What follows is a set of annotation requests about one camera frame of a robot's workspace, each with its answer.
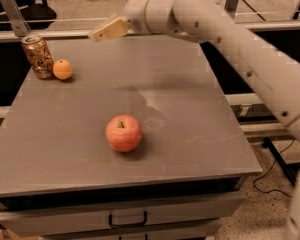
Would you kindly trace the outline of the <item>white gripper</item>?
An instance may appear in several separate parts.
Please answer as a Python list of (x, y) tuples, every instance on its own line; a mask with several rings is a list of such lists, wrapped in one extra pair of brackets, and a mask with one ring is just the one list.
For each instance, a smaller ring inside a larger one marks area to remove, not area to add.
[(130, 29), (136, 34), (150, 34), (146, 22), (146, 8), (150, 0), (128, 0), (124, 7), (124, 17), (116, 17), (89, 32), (88, 37), (95, 42), (125, 36)]

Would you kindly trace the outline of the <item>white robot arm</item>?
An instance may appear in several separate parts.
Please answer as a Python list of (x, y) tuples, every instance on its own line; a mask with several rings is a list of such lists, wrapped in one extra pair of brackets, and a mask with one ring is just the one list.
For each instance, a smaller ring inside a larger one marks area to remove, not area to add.
[(121, 16), (89, 37), (101, 42), (130, 31), (209, 42), (300, 143), (300, 63), (236, 24), (217, 0), (128, 0)]

